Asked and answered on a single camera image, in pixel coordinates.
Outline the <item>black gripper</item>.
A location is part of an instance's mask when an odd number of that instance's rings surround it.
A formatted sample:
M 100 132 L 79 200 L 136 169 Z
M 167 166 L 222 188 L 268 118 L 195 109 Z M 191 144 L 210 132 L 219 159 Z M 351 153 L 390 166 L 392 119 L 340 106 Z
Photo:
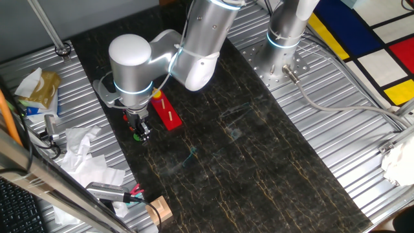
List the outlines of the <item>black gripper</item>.
M 142 109 L 126 109 L 125 112 L 128 122 L 131 125 L 131 131 L 133 132 L 133 138 L 135 140 L 147 141 L 151 132 L 148 125 L 145 123 L 148 117 L 148 111 L 146 108 Z M 135 129 L 139 126 L 140 134 Z

